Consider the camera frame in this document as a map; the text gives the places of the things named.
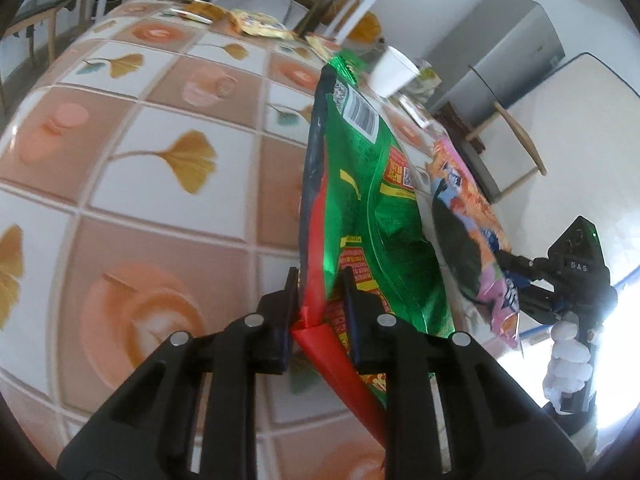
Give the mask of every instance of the white glove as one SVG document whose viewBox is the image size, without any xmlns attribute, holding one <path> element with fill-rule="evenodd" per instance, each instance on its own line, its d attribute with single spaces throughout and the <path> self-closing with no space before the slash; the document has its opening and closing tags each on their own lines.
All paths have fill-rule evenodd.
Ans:
<svg viewBox="0 0 640 480">
<path fill-rule="evenodd" d="M 593 374 L 589 364 L 591 352 L 575 339 L 577 335 L 578 326 L 568 319 L 558 321 L 551 329 L 551 339 L 555 342 L 542 389 L 559 414 L 563 413 L 560 410 L 562 394 L 579 392 Z"/>
</svg>

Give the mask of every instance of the white paper cup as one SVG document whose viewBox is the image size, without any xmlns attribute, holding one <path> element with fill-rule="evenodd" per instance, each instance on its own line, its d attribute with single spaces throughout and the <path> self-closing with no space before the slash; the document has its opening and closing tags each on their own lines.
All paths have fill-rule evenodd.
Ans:
<svg viewBox="0 0 640 480">
<path fill-rule="evenodd" d="M 369 75 L 369 88 L 380 97 L 387 98 L 419 73 L 418 67 L 407 56 L 388 46 Z"/>
</svg>

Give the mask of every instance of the white wall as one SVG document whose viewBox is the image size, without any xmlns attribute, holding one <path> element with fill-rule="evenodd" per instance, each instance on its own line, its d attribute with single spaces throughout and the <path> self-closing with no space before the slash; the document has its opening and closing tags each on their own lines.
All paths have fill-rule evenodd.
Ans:
<svg viewBox="0 0 640 480">
<path fill-rule="evenodd" d="M 89 0 L 87 13 L 90 12 L 93 0 Z M 69 12 L 66 9 L 60 10 L 56 22 L 56 32 L 61 34 L 71 27 L 75 27 L 78 23 L 78 11 L 79 7 Z M 48 23 L 39 23 L 35 26 L 35 44 L 36 48 L 43 46 L 47 43 L 47 31 Z M 25 36 L 25 31 L 20 33 L 20 38 L 5 38 L 0 43 L 0 73 L 2 79 L 6 79 L 7 76 L 18 66 L 20 63 L 28 58 L 28 42 Z"/>
<path fill-rule="evenodd" d="M 388 42 L 408 56 L 428 53 L 480 0 L 379 0 Z M 640 35 L 619 0 L 535 0 L 564 46 L 566 60 L 591 52 L 640 91 Z"/>
</svg>

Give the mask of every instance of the silver screw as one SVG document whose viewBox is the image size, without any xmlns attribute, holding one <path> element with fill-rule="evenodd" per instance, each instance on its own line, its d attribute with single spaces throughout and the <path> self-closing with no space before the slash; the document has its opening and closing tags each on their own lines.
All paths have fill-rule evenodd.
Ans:
<svg viewBox="0 0 640 480">
<path fill-rule="evenodd" d="M 189 332 L 174 332 L 169 338 L 169 342 L 174 346 L 182 346 L 189 340 Z"/>
<path fill-rule="evenodd" d="M 456 332 L 451 336 L 454 345 L 469 346 L 471 344 L 471 336 L 466 332 Z"/>
<path fill-rule="evenodd" d="M 380 314 L 378 316 L 378 324 L 380 326 L 393 326 L 398 322 L 393 314 Z"/>
<path fill-rule="evenodd" d="M 262 323 L 264 323 L 264 318 L 260 314 L 249 314 L 244 318 L 244 324 L 251 328 L 260 326 Z"/>
</svg>

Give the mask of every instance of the green package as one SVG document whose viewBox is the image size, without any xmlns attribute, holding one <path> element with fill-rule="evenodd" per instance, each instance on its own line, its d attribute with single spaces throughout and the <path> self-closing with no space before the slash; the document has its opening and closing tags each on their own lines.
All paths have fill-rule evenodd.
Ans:
<svg viewBox="0 0 640 480">
<path fill-rule="evenodd" d="M 301 324 L 330 323 L 345 349 L 336 285 L 339 271 L 347 266 L 357 287 L 379 295 L 388 312 L 421 332 L 453 332 L 436 254 L 422 232 L 409 165 L 372 102 L 333 66 L 324 67 L 303 175 Z M 313 350 L 322 355 L 322 349 Z M 328 365 L 316 365 L 327 378 Z M 363 379 L 384 397 L 383 376 Z"/>
</svg>

